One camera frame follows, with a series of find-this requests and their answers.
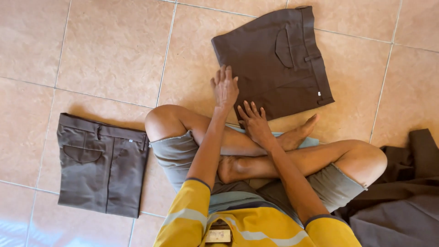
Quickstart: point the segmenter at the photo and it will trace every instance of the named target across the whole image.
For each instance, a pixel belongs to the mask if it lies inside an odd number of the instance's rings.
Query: clothing label
[[[229,243],[230,230],[209,230],[206,236],[206,243]]]

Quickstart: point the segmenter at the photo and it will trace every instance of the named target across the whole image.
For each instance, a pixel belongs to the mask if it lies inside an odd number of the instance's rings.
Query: floor
[[[286,131],[321,114],[312,137],[439,143],[439,1],[2,0],[0,247],[151,246],[175,193],[154,156],[139,219],[57,205],[61,112],[143,130],[154,107],[210,116],[210,43],[262,14],[313,5],[335,103],[273,120]],[[233,112],[229,123],[236,123]]]

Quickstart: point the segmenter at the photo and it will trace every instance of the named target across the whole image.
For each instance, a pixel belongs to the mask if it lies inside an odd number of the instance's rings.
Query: crossed legs
[[[384,153],[366,142],[338,141],[331,144],[296,148],[313,130],[318,117],[286,132],[278,138],[292,164],[304,176],[313,174],[333,162],[344,174],[363,186],[369,186],[385,170]],[[192,130],[195,142],[200,145],[210,123],[210,118],[196,114],[177,105],[162,105],[149,112],[145,129],[151,142],[181,136]],[[265,156],[266,152],[247,135],[226,127],[222,145],[222,158],[218,176],[224,183],[250,178],[278,178],[279,175]]]

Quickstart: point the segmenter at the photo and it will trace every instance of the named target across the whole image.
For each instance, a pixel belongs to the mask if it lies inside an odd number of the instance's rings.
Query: shirt sleeve
[[[207,224],[209,200],[209,186],[188,178],[175,197],[154,246],[200,245]]]
[[[306,221],[304,226],[316,247],[361,247],[348,224],[336,216],[316,215]]]

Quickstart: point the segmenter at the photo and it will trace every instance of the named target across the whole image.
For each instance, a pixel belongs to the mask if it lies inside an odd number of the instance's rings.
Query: sleeve cuff
[[[203,180],[201,180],[201,179],[199,179],[199,178],[187,178],[185,181],[187,181],[187,180],[195,180],[195,181],[198,181],[198,182],[204,184],[205,186],[207,186],[207,188],[209,188],[209,191],[212,191],[212,190],[210,189],[210,186],[209,186],[206,182],[204,182]]]
[[[315,215],[315,216],[309,218],[309,219],[303,224],[303,228],[306,229],[306,226],[307,226],[309,223],[311,223],[311,221],[313,221],[313,220],[317,220],[317,219],[319,219],[319,218],[332,218],[332,219],[336,219],[336,220],[338,220],[338,221],[341,221],[341,222],[345,223],[347,226],[349,226],[348,223],[346,223],[344,220],[342,220],[341,218],[339,218],[339,217],[337,217],[337,216],[333,216],[333,215],[331,215],[331,214],[319,214],[319,215]]]

